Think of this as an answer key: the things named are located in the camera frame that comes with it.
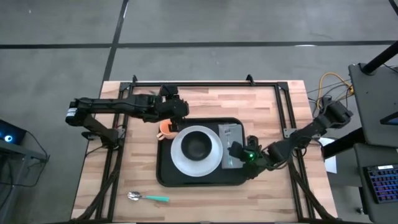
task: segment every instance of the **teal spoon handle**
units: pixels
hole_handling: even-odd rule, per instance
[[[169,202],[169,197],[163,196],[145,196],[146,199],[156,200],[158,202]]]

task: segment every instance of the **orange cup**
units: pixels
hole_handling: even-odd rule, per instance
[[[160,133],[156,135],[158,140],[163,140],[164,138],[173,139],[176,137],[178,133],[171,132],[169,129],[169,125],[172,124],[170,119],[166,119],[160,122]]]

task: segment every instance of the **concrete floor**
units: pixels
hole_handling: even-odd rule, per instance
[[[122,0],[2,0],[0,44],[111,43]],[[373,0],[130,0],[120,43],[208,41],[394,40],[398,17]],[[348,65],[367,62],[387,46],[118,49],[110,80],[304,80],[325,72],[348,79]],[[0,118],[28,129],[51,154],[38,186],[22,189],[13,223],[68,220],[87,142],[68,126],[77,97],[97,97],[109,49],[0,50]],[[396,58],[390,65],[398,63]],[[328,77],[324,85],[338,82]],[[337,97],[344,88],[334,91]],[[316,92],[309,94],[316,98]],[[355,116],[341,137],[360,127]],[[368,222],[354,188],[331,182],[340,218]]]

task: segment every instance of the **keyboard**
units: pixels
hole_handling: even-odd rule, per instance
[[[398,202],[398,164],[364,167],[376,203]]]

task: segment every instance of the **butcher block tabletop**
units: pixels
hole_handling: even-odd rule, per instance
[[[312,121],[304,82],[287,81],[298,128]],[[101,98],[117,98],[120,82],[104,82]],[[266,146],[282,139],[275,90],[268,86],[181,86],[182,99],[189,103],[187,118],[238,118],[245,135],[255,135]],[[159,87],[135,87],[133,93],[158,92]],[[285,118],[289,121],[285,98]],[[96,119],[111,128],[113,114],[97,114]],[[114,222],[290,222],[297,221],[288,168],[264,171],[254,180],[230,187],[164,187],[156,179],[158,123],[129,118],[123,152]],[[91,141],[87,151],[101,146]],[[72,218],[81,215],[98,193],[103,176],[106,149],[88,155],[83,164]],[[304,157],[312,192],[326,210],[337,216],[328,177],[318,146],[311,144]],[[130,191],[142,195],[168,196],[169,203],[127,198]],[[110,191],[105,198],[108,211]],[[300,198],[305,217],[304,195]]]

